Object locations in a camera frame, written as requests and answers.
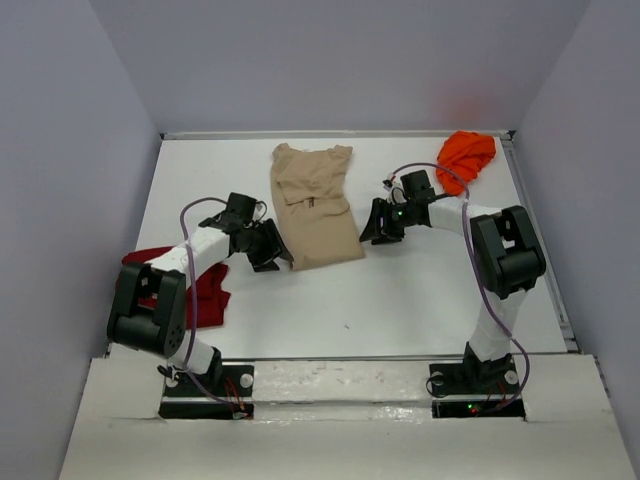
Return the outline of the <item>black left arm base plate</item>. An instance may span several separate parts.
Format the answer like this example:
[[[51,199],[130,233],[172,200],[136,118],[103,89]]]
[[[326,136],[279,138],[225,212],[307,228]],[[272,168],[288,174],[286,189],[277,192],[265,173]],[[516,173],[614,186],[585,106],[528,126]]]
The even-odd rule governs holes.
[[[254,416],[252,363],[225,362],[214,384],[196,375],[200,386],[184,371],[159,370],[166,374],[159,416],[169,420],[249,420]]]

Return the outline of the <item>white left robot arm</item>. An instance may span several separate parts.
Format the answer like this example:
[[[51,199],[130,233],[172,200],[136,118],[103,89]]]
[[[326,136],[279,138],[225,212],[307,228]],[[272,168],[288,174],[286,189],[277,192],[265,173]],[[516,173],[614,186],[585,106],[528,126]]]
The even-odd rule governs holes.
[[[231,193],[183,207],[183,241],[145,262],[122,266],[116,281],[107,337],[110,342],[164,359],[186,374],[195,392],[215,392],[223,376],[221,352],[196,338],[197,280],[234,254],[244,254],[256,273],[277,271],[293,257],[266,203]]]

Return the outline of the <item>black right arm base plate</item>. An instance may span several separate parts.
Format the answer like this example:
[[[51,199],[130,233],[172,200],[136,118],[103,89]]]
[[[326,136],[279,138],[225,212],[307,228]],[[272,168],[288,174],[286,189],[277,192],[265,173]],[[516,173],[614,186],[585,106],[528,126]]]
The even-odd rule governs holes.
[[[523,400],[512,400],[520,387],[514,362],[479,385],[463,375],[462,363],[429,366],[425,382],[434,419],[526,418]]]

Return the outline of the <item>beige t shirt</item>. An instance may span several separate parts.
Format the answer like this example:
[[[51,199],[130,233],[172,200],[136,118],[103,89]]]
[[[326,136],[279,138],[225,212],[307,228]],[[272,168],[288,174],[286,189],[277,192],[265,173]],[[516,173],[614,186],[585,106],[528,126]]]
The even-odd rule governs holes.
[[[304,271],[365,257],[344,183],[350,146],[272,152],[271,195],[291,269]]]

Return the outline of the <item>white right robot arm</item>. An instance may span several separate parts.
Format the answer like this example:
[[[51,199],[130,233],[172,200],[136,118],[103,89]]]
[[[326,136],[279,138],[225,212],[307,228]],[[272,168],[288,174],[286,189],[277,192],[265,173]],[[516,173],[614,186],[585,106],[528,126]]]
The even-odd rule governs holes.
[[[423,226],[459,234],[465,242],[481,307],[462,360],[432,365],[430,383],[438,397],[483,392],[515,372],[515,321],[546,271],[529,214],[522,206],[478,207],[467,195],[438,194],[420,164],[405,175],[392,172],[383,184],[388,196],[373,200],[361,241],[399,243],[407,228]]]

